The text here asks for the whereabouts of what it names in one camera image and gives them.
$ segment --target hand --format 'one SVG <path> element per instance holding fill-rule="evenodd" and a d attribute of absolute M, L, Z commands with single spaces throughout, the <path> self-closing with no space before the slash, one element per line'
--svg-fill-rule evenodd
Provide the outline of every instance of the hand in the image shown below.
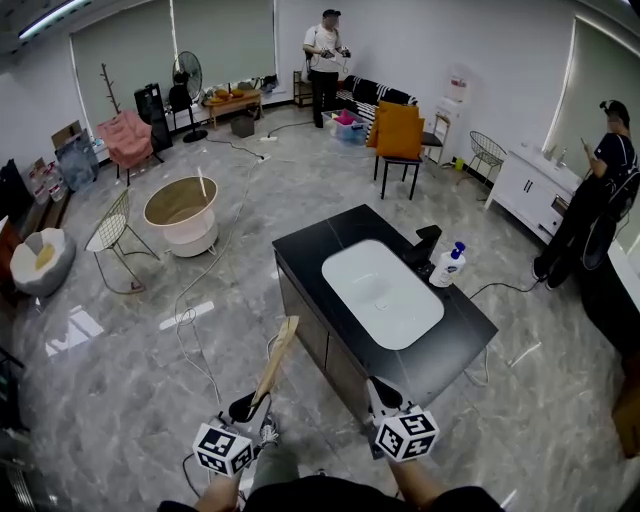
<path fill-rule="evenodd" d="M 591 148 L 591 145 L 582 141 L 582 147 L 584 148 L 585 153 L 587 153 L 587 157 L 591 158 L 593 156 L 593 149 Z"/>

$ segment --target white sink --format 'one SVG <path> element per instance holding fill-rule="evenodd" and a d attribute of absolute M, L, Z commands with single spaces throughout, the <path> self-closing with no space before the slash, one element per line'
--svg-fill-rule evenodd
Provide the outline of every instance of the white sink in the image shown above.
<path fill-rule="evenodd" d="M 436 295 L 389 248 L 365 240 L 326 259 L 322 275 L 374 341 L 413 344 L 444 316 Z"/>

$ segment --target black countertop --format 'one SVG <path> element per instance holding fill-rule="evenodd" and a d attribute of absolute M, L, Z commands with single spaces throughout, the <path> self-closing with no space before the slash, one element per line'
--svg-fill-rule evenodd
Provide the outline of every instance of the black countertop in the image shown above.
<path fill-rule="evenodd" d="M 498 329 L 455 285 L 435 288 L 423 279 L 442 301 L 444 318 L 404 350 L 382 348 L 322 275 L 329 256 L 369 239 L 379 240 L 401 259 L 412 247 L 366 205 L 280 238 L 273 247 L 278 263 L 309 306 L 367 374 L 395 382 L 427 405 L 480 354 Z"/>

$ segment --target ceiling light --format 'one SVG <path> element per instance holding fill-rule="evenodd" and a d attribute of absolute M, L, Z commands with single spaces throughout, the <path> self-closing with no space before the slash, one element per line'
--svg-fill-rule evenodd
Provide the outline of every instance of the ceiling light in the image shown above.
<path fill-rule="evenodd" d="M 18 36 L 20 37 L 20 39 L 26 39 L 27 37 L 32 36 L 36 32 L 39 32 L 40 30 L 45 28 L 47 25 L 50 25 L 57 19 L 61 18 L 69 11 L 80 7 L 82 4 L 88 1 L 89 0 L 68 0 L 67 2 L 64 2 L 63 4 L 49 11 L 39 20 L 34 21 L 31 25 L 23 28 Z"/>

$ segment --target black backpack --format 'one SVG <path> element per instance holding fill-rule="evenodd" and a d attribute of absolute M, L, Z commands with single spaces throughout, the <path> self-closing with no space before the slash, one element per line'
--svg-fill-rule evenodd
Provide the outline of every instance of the black backpack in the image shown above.
<path fill-rule="evenodd" d="M 609 178 L 606 183 L 611 192 L 611 199 L 604 208 L 604 211 L 591 226 L 589 238 L 585 244 L 582 254 L 582 264 L 587 270 L 597 269 L 607 257 L 609 247 L 616 238 L 618 223 L 633 208 L 633 203 L 638 195 L 640 187 L 640 169 L 638 169 L 638 155 L 634 156 L 631 164 L 627 161 L 627 151 L 624 142 L 618 135 L 624 161 L 626 174 Z"/>

